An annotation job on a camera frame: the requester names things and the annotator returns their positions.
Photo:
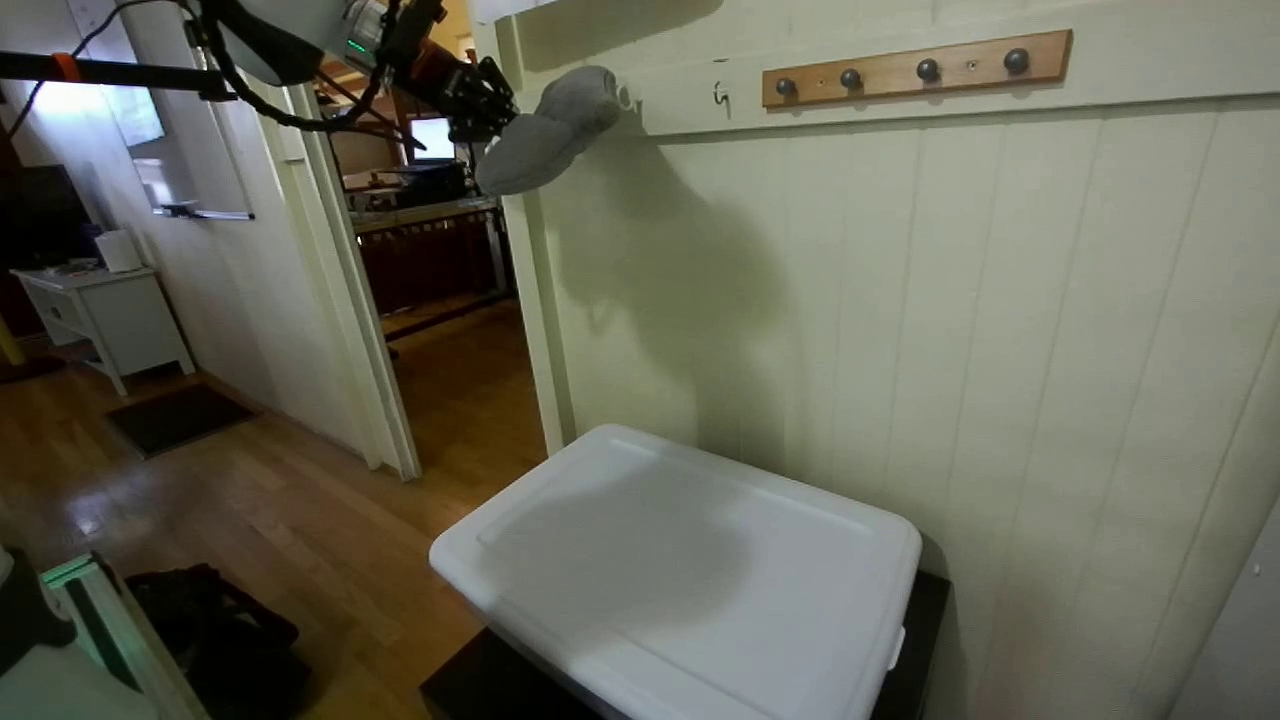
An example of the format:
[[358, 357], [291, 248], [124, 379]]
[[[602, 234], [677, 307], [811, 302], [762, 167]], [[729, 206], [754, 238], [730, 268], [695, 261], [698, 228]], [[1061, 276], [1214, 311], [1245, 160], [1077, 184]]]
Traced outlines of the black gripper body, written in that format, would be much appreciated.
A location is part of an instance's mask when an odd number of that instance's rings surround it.
[[489, 145], [513, 118], [513, 85], [492, 55], [461, 59], [433, 41], [443, 0], [405, 0], [395, 10], [388, 65], [391, 85], [450, 123], [454, 145]]

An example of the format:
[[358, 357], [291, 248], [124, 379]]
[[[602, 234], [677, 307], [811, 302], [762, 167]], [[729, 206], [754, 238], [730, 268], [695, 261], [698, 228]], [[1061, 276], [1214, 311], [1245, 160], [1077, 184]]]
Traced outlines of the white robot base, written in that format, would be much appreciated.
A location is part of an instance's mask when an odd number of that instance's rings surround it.
[[98, 555], [36, 568], [0, 546], [0, 720], [208, 720]]

